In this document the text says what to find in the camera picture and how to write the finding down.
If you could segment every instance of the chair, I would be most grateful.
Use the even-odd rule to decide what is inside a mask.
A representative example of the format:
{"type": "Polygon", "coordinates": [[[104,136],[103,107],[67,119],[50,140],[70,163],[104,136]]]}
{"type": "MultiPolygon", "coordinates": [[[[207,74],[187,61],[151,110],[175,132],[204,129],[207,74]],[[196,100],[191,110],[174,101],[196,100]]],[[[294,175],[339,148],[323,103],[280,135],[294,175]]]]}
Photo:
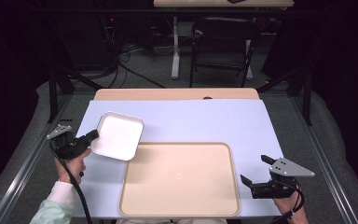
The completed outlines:
{"type": "Polygon", "coordinates": [[[245,19],[205,17],[194,22],[191,33],[189,87],[193,86],[194,72],[197,72],[198,67],[237,71],[237,76],[243,72],[243,87],[255,40],[260,35],[258,27],[245,19]]]}

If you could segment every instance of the gray floor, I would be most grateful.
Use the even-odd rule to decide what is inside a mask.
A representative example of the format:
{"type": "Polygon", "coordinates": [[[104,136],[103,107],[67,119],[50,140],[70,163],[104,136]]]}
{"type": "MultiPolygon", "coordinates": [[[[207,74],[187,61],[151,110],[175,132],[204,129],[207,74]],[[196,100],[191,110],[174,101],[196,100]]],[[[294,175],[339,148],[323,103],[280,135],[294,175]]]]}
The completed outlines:
{"type": "MultiPolygon", "coordinates": [[[[254,80],[248,81],[246,87],[257,88],[268,79],[260,72],[261,66],[269,51],[270,37],[266,37],[257,48],[252,61],[254,80]]],[[[130,54],[122,55],[126,66],[143,76],[149,77],[167,88],[186,88],[189,78],[189,48],[182,48],[180,76],[171,79],[171,54],[158,54],[137,49],[130,54]]],[[[214,71],[203,71],[205,74],[214,71]]],[[[113,75],[94,79],[107,87],[113,75]]],[[[239,79],[228,75],[224,79],[217,75],[212,77],[198,76],[194,87],[229,87],[236,86],[239,79]]],[[[13,154],[6,170],[0,176],[0,223],[28,223],[42,200],[44,200],[57,176],[53,159],[43,139],[46,133],[57,123],[79,127],[88,101],[95,93],[83,83],[74,81],[76,92],[72,96],[60,96],[61,114],[59,119],[47,124],[49,116],[48,84],[37,90],[38,107],[19,146],[13,154]],[[24,174],[23,169],[32,172],[24,174]],[[12,196],[10,185],[19,193],[12,196]]],[[[156,85],[118,70],[118,76],[112,88],[157,88],[156,85]]],[[[358,223],[358,180],[351,167],[345,161],[345,147],[334,119],[325,107],[324,101],[313,93],[311,100],[312,126],[306,125],[299,114],[301,99],[288,98],[284,94],[286,84],[260,94],[265,102],[271,122],[276,131],[283,154],[289,160],[310,168],[316,173],[314,178],[299,178],[304,191],[306,211],[310,223],[358,223]]],[[[245,219],[242,223],[269,223],[271,217],[245,219]]],[[[85,223],[84,218],[74,218],[73,223],[85,223]]]]}

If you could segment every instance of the beige tray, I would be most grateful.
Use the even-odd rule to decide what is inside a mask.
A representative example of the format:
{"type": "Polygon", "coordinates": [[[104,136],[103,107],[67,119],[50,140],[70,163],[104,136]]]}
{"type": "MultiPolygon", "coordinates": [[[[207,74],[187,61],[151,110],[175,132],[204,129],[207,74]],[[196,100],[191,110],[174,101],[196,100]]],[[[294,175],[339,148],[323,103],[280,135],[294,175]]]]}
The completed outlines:
{"type": "Polygon", "coordinates": [[[233,217],[240,210],[224,143],[140,144],[129,161],[119,210],[132,217],[233,217]]]}

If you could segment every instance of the desk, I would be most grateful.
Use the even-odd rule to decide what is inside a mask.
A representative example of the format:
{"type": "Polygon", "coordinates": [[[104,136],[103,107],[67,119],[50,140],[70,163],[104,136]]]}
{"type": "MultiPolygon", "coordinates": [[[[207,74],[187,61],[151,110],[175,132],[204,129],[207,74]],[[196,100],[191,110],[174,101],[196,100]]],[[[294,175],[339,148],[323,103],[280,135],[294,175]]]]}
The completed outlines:
{"type": "MultiPolygon", "coordinates": [[[[239,179],[239,174],[243,174],[249,176],[255,183],[267,182],[269,166],[260,160],[260,155],[266,154],[272,158],[282,156],[267,110],[255,90],[237,88],[99,90],[94,101],[90,102],[77,134],[82,135],[95,128],[100,115],[107,112],[107,108],[143,119],[145,128],[141,142],[212,142],[214,140],[228,143],[232,150],[241,201],[241,209],[236,217],[265,217],[280,214],[272,200],[254,200],[250,190],[239,179]],[[213,99],[200,101],[204,97],[213,99]],[[214,101],[229,103],[230,106],[216,109],[213,107],[214,101]],[[241,105],[241,110],[232,111],[236,105],[241,105]],[[247,105],[257,105],[259,110],[252,111],[250,109],[252,107],[247,105]],[[200,116],[204,117],[212,110],[215,110],[216,115],[229,113],[231,116],[224,119],[206,119],[207,122],[198,120],[200,116]],[[237,117],[238,122],[232,122],[233,117],[237,117]],[[252,120],[261,118],[262,120],[257,123],[251,124],[252,120]]],[[[122,216],[118,210],[127,162],[91,153],[86,158],[86,164],[88,168],[83,176],[81,188],[91,216],[131,218],[122,216]]],[[[83,216],[83,208],[77,199],[75,217],[83,216]]]]}
{"type": "MultiPolygon", "coordinates": [[[[246,0],[236,4],[231,4],[227,0],[155,0],[154,7],[292,7],[293,0],[246,0]]],[[[179,47],[178,47],[178,20],[173,18],[173,61],[172,61],[172,79],[179,78],[179,47]]],[[[248,79],[253,78],[249,68],[248,79]]]]}

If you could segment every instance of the table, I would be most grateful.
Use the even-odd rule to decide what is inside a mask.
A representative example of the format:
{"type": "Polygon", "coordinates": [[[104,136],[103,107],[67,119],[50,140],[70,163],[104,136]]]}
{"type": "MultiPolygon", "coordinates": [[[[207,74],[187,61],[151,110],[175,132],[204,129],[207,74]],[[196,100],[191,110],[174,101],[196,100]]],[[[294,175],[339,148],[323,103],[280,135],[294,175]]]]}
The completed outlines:
{"type": "MultiPolygon", "coordinates": [[[[231,146],[236,176],[239,176],[239,174],[250,175],[250,178],[255,183],[267,182],[269,180],[269,166],[260,160],[261,154],[267,154],[272,158],[282,157],[282,151],[270,123],[267,110],[264,107],[264,103],[259,100],[258,94],[254,89],[102,89],[97,91],[94,101],[90,102],[77,134],[82,135],[88,132],[90,127],[95,127],[99,121],[100,114],[106,108],[114,108],[117,112],[142,118],[145,122],[145,129],[141,142],[180,142],[182,140],[185,140],[185,142],[195,140],[212,142],[216,138],[219,138],[216,140],[217,142],[225,142],[231,146]],[[216,110],[214,107],[215,103],[221,103],[221,105],[229,104],[230,107],[219,107],[216,110]],[[183,107],[189,106],[191,114],[193,113],[192,110],[194,110],[195,113],[203,115],[212,109],[217,111],[215,112],[216,114],[226,114],[230,113],[229,111],[235,108],[236,105],[240,105],[242,111],[235,110],[234,115],[230,116],[227,120],[219,122],[218,127],[214,125],[216,121],[210,119],[208,119],[209,122],[202,120],[199,124],[194,123],[200,116],[194,117],[195,119],[191,118],[191,116],[188,116],[190,110],[183,109],[183,107]],[[261,110],[252,112],[251,106],[248,105],[261,105],[259,107],[261,110]],[[256,115],[257,118],[263,117],[264,119],[252,126],[250,123],[252,119],[255,119],[252,117],[252,114],[256,115]],[[230,121],[233,117],[240,118],[240,122],[230,121]],[[244,148],[247,148],[246,150],[250,150],[250,148],[258,148],[258,150],[252,150],[255,153],[249,155],[249,153],[242,151],[242,145],[244,148]]],[[[124,217],[118,210],[119,194],[127,162],[101,157],[92,153],[86,158],[86,163],[88,165],[86,172],[93,174],[88,175],[88,173],[85,173],[81,188],[88,201],[91,216],[98,218],[131,218],[124,217]]],[[[239,178],[237,178],[237,185],[240,192],[241,209],[236,217],[265,217],[280,214],[272,200],[253,199],[250,190],[241,183],[239,178]]],[[[77,199],[75,217],[83,216],[83,208],[77,199]]]]}
{"type": "MultiPolygon", "coordinates": [[[[293,0],[246,0],[231,4],[227,0],[155,0],[154,7],[292,7],[293,0]]],[[[172,79],[179,78],[179,47],[178,47],[178,20],[173,18],[173,61],[172,79]]],[[[253,78],[252,70],[249,68],[248,79],[253,78]]]]}

